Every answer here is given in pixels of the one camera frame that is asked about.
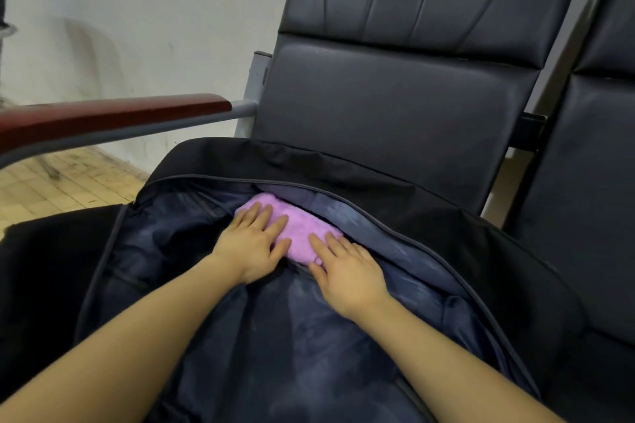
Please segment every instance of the red armrest pad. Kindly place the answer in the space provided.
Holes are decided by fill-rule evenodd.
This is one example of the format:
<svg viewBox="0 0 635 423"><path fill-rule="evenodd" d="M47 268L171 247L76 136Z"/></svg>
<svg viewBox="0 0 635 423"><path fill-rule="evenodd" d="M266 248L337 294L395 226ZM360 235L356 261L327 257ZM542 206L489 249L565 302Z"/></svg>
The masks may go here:
<svg viewBox="0 0 635 423"><path fill-rule="evenodd" d="M208 116L232 110L215 94L81 100L0 111L0 153L74 135Z"/></svg>

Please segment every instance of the pink cloth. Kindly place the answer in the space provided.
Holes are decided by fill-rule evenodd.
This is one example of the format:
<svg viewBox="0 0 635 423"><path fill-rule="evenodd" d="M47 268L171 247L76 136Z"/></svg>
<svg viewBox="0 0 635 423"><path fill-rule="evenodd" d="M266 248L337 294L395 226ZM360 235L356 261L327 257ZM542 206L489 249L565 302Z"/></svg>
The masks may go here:
<svg viewBox="0 0 635 423"><path fill-rule="evenodd" d="M339 229L331 226L329 223L316 218L313 214L309 214L292 204L281 201L269 193L260 193L251 198L240 206L236 210L236 213L245 208L250 208L256 202L260 202L263 208L267 204L271 204L273 212L269 219L269 224L284 214L289 217L289 222L286 223L282 233L276 238L275 242L277 243L280 240L291 238L291 246L286 254L287 258L291 260L301 262L302 264L310 264L312 262L322 264L322 259L318 258L318 255L313 251L309 243L309 235L314 233L322 241L325 241L327 233L333 233L336 238L342 235Z"/></svg>

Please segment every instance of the person's left arm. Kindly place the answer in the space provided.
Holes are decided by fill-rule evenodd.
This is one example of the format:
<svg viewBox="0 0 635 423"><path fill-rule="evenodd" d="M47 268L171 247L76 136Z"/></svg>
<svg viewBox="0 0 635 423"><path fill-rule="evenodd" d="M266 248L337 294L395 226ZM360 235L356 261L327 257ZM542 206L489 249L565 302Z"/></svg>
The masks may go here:
<svg viewBox="0 0 635 423"><path fill-rule="evenodd" d="M286 225L264 229L271 206L242 211L214 251L145 296L0 405L12 423L137 423L144 419L212 308L241 283L269 274L289 248L271 245Z"/></svg>

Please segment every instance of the wall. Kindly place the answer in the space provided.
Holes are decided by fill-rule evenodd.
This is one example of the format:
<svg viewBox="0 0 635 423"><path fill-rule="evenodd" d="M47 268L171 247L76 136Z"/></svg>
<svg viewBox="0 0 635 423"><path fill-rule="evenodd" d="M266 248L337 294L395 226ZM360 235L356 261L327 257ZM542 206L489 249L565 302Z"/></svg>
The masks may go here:
<svg viewBox="0 0 635 423"><path fill-rule="evenodd" d="M8 0L2 96L18 104L214 92L241 99L255 50L272 52L285 0ZM105 144L151 171L181 140L235 122Z"/></svg>

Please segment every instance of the finger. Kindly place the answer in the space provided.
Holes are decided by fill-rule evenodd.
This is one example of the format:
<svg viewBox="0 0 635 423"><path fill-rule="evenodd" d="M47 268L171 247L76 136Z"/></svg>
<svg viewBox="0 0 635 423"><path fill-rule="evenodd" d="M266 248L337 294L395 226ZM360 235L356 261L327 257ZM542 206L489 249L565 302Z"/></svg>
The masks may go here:
<svg viewBox="0 0 635 423"><path fill-rule="evenodd" d="M313 233L309 235L309 243L311 244L313 251L316 252L317 257L322 259L322 263L328 271L331 263L335 260L335 256L331 253L331 250L329 250L328 246Z"/></svg>
<svg viewBox="0 0 635 423"><path fill-rule="evenodd" d="M346 256L348 254L348 251L345 250L344 246L340 244L333 233L327 233L324 239L326 239L326 244L328 245L329 249L336 256Z"/></svg>
<svg viewBox="0 0 635 423"><path fill-rule="evenodd" d="M259 231L262 231L263 229L265 229L265 226L269 222L269 219L271 218L271 213L273 211L274 209L271 206L271 204L267 204L265 206L265 209L260 213L260 215L258 215L258 217L256 218L256 220L253 222L251 226L255 227Z"/></svg>
<svg viewBox="0 0 635 423"><path fill-rule="evenodd" d="M274 249L271 250L269 260L272 263L278 264L280 260L289 252L290 246L291 240L289 238L278 241L278 243L274 246Z"/></svg>
<svg viewBox="0 0 635 423"><path fill-rule="evenodd" d="M368 250L366 248L364 248L363 246L360 246L357 243L353 244L355 246L355 249L360 253L360 256L367 260L367 261L371 261L371 262L376 262L375 259L370 255L370 253L368 252Z"/></svg>
<svg viewBox="0 0 635 423"><path fill-rule="evenodd" d="M344 246L344 249L351 255L353 256L359 256L360 254L357 252L357 250L355 249L355 247L351 244L350 241L348 241L348 239L346 239L344 236L340 236L339 238L337 238L337 240L340 242L340 244L342 246Z"/></svg>
<svg viewBox="0 0 635 423"><path fill-rule="evenodd" d="M269 239L269 241L274 242L274 240L282 233L282 230L286 226L286 223L289 222L289 217L285 214L276 219L271 225L265 229L265 235Z"/></svg>
<svg viewBox="0 0 635 423"><path fill-rule="evenodd" d="M253 206L251 206L249 208L249 211L247 211L247 214L245 214L244 217L242 218L242 221L239 227L250 226L253 220L256 219L256 216L258 216L258 211L260 211L260 206L262 206L260 202L257 202Z"/></svg>
<svg viewBox="0 0 635 423"><path fill-rule="evenodd" d="M322 291L322 294L324 294L324 291L326 290L326 286L328 285L328 276L326 274L326 271L324 270L323 267L321 267L319 264L315 264L314 262L312 262L309 265L309 271L311 272L313 277L316 279L317 285Z"/></svg>
<svg viewBox="0 0 635 423"><path fill-rule="evenodd" d="M241 223L242 218L244 217L245 214L247 214L247 210L243 209L242 211L240 211L238 214L234 216L234 219L227 227L228 228L231 227L232 229L234 229L234 227L238 227L238 225Z"/></svg>

